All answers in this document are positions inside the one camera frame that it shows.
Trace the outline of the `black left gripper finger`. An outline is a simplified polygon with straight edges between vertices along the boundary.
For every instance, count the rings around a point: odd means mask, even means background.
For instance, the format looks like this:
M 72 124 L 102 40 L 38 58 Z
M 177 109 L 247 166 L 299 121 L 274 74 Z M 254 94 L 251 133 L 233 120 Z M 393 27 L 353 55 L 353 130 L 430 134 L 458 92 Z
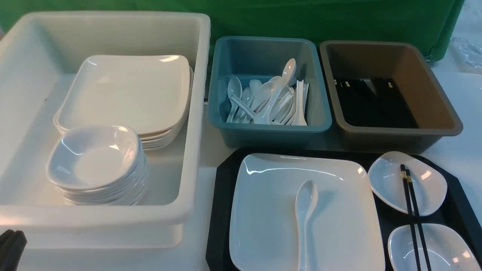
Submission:
M 26 247 L 27 240 L 22 230 L 6 230 L 0 236 L 0 270 L 16 271 Z

